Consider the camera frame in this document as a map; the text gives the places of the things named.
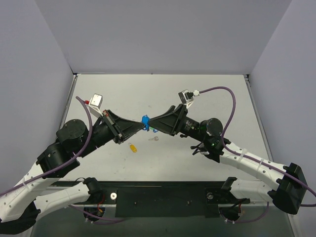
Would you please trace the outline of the solid blue key tag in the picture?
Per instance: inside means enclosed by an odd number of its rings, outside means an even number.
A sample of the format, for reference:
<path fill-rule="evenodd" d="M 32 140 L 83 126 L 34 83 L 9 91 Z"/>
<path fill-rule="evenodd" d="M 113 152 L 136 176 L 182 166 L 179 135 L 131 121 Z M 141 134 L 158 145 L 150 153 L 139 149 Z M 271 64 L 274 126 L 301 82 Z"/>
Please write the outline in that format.
<path fill-rule="evenodd" d="M 148 125 L 149 120 L 150 120 L 150 118 L 148 117 L 148 115 L 142 116 L 141 122 L 144 124 L 144 128 L 143 128 L 144 131 L 150 130 L 150 126 Z"/>

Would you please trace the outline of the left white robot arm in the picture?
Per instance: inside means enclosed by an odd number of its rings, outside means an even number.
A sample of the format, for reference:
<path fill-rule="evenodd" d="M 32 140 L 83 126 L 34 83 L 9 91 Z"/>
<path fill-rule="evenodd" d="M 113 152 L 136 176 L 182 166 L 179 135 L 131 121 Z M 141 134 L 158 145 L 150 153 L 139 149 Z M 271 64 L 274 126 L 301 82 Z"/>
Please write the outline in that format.
<path fill-rule="evenodd" d="M 118 117 L 104 111 L 95 123 L 86 125 L 72 119 L 57 131 L 56 141 L 42 152 L 15 189 L 0 196 L 0 232 L 16 235 L 32 227 L 36 221 L 55 210 L 79 202 L 100 203 L 104 192 L 95 178 L 59 192 L 42 195 L 53 183 L 79 167 L 78 157 L 85 157 L 109 141 L 121 144 L 142 130 L 141 122 Z"/>

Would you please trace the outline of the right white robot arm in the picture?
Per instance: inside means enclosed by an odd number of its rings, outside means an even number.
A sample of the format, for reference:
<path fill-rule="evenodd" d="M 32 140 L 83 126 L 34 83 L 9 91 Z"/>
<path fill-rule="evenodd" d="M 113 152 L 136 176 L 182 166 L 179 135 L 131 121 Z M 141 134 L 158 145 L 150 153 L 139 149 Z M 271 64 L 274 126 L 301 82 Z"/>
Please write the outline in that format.
<path fill-rule="evenodd" d="M 191 147 L 194 154 L 201 153 L 208 159 L 235 167 L 257 179 L 235 179 L 221 189 L 220 195 L 224 201 L 231 202 L 236 198 L 271 201 L 285 213 L 298 213 L 307 190 L 307 181 L 299 165 L 284 165 L 258 157 L 221 138 L 224 129 L 218 119 L 197 122 L 187 113 L 185 105 L 171 106 L 163 115 L 149 119 L 148 125 L 171 136 L 181 133 L 191 137 L 199 142 Z"/>

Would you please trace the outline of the yellow key tag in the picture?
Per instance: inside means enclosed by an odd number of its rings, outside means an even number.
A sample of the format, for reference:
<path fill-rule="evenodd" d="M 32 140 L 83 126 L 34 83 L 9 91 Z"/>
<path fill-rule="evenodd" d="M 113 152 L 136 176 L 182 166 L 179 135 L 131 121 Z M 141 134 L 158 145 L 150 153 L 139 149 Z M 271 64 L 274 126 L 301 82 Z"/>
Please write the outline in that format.
<path fill-rule="evenodd" d="M 130 147 L 130 149 L 132 150 L 133 153 L 137 152 L 137 148 L 133 144 L 128 143 L 128 145 L 129 145 L 129 147 Z"/>

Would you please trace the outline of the loose silver key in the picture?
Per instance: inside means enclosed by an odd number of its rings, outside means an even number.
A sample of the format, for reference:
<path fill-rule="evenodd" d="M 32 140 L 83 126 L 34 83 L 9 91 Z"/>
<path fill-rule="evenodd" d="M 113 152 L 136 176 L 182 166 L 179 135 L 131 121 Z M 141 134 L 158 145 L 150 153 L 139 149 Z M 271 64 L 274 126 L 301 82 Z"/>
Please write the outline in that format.
<path fill-rule="evenodd" d="M 158 137 L 155 136 L 154 138 L 150 138 L 149 141 L 158 141 Z"/>

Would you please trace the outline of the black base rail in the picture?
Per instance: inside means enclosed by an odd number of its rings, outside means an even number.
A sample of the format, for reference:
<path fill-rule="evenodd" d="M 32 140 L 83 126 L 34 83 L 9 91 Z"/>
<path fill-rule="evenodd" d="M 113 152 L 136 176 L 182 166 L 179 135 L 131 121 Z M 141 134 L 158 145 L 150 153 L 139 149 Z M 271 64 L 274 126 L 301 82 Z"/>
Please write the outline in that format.
<path fill-rule="evenodd" d="M 102 181 L 103 204 L 116 217 L 219 217 L 220 206 L 236 214 L 241 199 L 223 181 Z"/>

